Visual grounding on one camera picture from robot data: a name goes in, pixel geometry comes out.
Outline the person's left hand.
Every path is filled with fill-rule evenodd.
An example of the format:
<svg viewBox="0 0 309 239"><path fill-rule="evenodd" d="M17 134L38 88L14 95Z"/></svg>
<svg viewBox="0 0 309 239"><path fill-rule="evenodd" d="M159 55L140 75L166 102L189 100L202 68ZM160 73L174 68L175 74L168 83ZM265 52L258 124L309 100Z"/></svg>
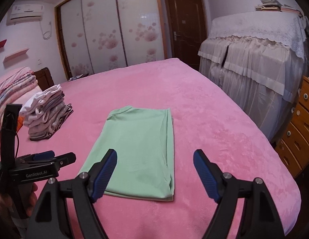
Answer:
<svg viewBox="0 0 309 239"><path fill-rule="evenodd" d="M37 196L35 192L38 190L36 183L32 184L32 190L30 196L28 197L28 204L26 213L28 216L32 215L34 207L37 203ZM12 199L9 195L0 194L0 220L3 225L0 224L0 238L21 238L20 232L15 226L12 217Z"/></svg>

